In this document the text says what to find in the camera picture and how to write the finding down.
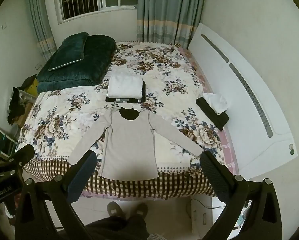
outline floral bedspread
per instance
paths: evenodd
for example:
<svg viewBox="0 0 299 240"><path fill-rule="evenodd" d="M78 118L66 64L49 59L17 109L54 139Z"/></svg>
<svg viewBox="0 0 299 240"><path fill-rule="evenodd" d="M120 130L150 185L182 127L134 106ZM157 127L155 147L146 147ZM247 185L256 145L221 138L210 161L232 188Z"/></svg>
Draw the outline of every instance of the floral bedspread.
<svg viewBox="0 0 299 240"><path fill-rule="evenodd" d="M108 81L113 73L141 76L146 83L146 102L106 102ZM217 129L195 102L202 93L203 86L194 68L175 45L120 42L100 85L48 91L39 95L21 129L18 148L29 143L35 148L37 161L66 161L100 115L109 108L123 106L149 109L162 116L224 164ZM98 156L97 169L102 160L103 141L102 137L91 147ZM199 158L158 134L155 134L155 155L162 172L189 170L195 173L200 170Z"/></svg>

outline folded black clothing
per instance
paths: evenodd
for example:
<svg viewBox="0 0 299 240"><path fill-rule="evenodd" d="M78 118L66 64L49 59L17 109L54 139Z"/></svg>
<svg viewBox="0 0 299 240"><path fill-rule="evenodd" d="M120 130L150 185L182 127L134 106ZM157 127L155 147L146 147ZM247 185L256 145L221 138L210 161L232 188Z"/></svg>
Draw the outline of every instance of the folded black clothing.
<svg viewBox="0 0 299 240"><path fill-rule="evenodd" d="M214 125L222 131L224 125L228 122L229 117L225 112L221 114L216 114L215 111L210 107L206 100L201 97L196 99L196 104L199 108L206 114L206 116L214 123Z"/></svg>
<svg viewBox="0 0 299 240"><path fill-rule="evenodd" d="M85 42L83 60L49 71L57 54L55 52L37 75L39 82L37 92L100 84L115 50L116 42L113 38L105 35L91 35Z"/></svg>
<svg viewBox="0 0 299 240"><path fill-rule="evenodd" d="M145 81L143 81L143 87L142 87L142 98L109 98L106 96L107 102L121 102L121 103L144 103L146 101L146 85Z"/></svg>
<svg viewBox="0 0 299 240"><path fill-rule="evenodd" d="M53 57L48 70L53 71L60 67L83 60L84 46L88 36L88 33L82 32L70 35L64 39L62 45L55 52L55 56Z"/></svg>

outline yellow object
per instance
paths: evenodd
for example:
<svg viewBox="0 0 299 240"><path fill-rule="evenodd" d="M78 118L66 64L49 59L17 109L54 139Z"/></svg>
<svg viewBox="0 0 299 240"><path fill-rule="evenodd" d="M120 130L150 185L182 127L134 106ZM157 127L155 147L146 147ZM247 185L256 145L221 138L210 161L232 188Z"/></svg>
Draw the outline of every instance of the yellow object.
<svg viewBox="0 0 299 240"><path fill-rule="evenodd" d="M34 97L38 97L37 86L38 86L38 81L37 79L35 79L34 82L27 89L25 89L25 92L29 93Z"/></svg>

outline stack of folded clothes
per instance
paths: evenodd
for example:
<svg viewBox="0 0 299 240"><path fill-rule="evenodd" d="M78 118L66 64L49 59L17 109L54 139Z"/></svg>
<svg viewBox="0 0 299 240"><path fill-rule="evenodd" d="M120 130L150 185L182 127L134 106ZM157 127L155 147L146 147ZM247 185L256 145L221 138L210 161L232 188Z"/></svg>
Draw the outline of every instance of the stack of folded clothes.
<svg viewBox="0 0 299 240"><path fill-rule="evenodd" d="M67 37L37 75L37 92L100 84L115 50L116 42L105 35Z"/></svg>
<svg viewBox="0 0 299 240"><path fill-rule="evenodd" d="M201 98L196 99L196 104L214 125L222 131L224 125L229 120L228 115L225 113L228 108L225 98L219 94L204 93Z"/></svg>
<svg viewBox="0 0 299 240"><path fill-rule="evenodd" d="M145 82L141 77L113 74L108 83L106 101L123 103L145 102Z"/></svg>

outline curtain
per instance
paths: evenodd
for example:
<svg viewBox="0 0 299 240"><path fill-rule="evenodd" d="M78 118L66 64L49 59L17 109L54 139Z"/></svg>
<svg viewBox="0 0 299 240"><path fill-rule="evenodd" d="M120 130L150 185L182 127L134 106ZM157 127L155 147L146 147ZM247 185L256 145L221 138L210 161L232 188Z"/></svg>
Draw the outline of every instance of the curtain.
<svg viewBox="0 0 299 240"><path fill-rule="evenodd" d="M137 41L179 43L187 49L204 0L138 0Z"/></svg>
<svg viewBox="0 0 299 240"><path fill-rule="evenodd" d="M45 0L26 0L26 3L30 22L37 38L37 46L47 61L57 48L48 21Z"/></svg>

